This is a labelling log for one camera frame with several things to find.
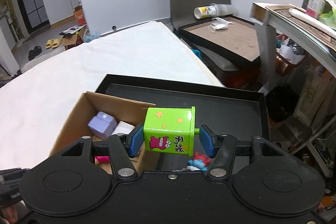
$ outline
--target green toy container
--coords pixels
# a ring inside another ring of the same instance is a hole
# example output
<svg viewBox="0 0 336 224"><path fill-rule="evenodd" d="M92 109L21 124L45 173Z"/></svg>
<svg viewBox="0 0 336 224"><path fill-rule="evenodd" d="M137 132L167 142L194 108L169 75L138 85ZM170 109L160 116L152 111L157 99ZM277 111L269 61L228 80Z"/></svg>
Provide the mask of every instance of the green toy container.
<svg viewBox="0 0 336 224"><path fill-rule="evenodd" d="M193 155L195 107L156 108L147 111L143 135L146 150Z"/></svg>

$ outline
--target red basket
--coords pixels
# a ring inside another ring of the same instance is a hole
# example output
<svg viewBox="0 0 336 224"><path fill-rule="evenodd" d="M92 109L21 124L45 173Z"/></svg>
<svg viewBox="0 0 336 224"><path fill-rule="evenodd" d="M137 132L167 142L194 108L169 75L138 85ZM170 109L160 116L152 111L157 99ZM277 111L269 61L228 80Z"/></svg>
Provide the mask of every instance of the red basket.
<svg viewBox="0 0 336 224"><path fill-rule="evenodd" d="M285 34L280 34L277 36L277 39L280 41L285 41L288 39L288 36ZM290 74L296 67L300 66L301 63L306 59L308 53L306 52L304 58L297 64L292 64L288 60L286 60L280 53L276 52L276 73L281 77L284 77Z"/></svg>

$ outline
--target pink cartoon character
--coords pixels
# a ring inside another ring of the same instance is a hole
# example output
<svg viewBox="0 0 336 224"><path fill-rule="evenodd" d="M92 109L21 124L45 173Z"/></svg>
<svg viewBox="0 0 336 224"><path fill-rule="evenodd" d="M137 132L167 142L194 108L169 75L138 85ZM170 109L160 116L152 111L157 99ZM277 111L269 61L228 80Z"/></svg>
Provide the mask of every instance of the pink cartoon character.
<svg viewBox="0 0 336 224"><path fill-rule="evenodd" d="M151 136L151 139L149 141L149 148L159 148L161 150L164 150L166 148L169 148L171 144L171 141L168 140L168 136L165 137L159 137L155 138L154 136Z"/></svg>

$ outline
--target orange star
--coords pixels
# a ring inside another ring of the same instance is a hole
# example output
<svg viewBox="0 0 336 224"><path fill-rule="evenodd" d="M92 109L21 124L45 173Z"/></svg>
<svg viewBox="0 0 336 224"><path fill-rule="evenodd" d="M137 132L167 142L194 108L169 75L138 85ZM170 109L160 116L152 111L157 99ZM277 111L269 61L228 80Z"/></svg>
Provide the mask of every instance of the orange star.
<svg viewBox="0 0 336 224"><path fill-rule="evenodd" d="M163 116L162 111L156 112L155 116L157 116L158 118L162 117Z"/></svg>

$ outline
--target white face mask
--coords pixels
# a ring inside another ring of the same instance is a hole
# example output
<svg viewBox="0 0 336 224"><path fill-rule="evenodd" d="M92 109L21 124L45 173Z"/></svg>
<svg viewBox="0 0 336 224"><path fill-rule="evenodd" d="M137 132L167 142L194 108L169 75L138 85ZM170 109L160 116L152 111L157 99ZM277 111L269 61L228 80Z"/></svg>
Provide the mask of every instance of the white face mask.
<svg viewBox="0 0 336 224"><path fill-rule="evenodd" d="M208 27L209 31L215 32L217 30L227 29L229 24L234 24L234 22L226 21L220 17L212 19L210 26Z"/></svg>

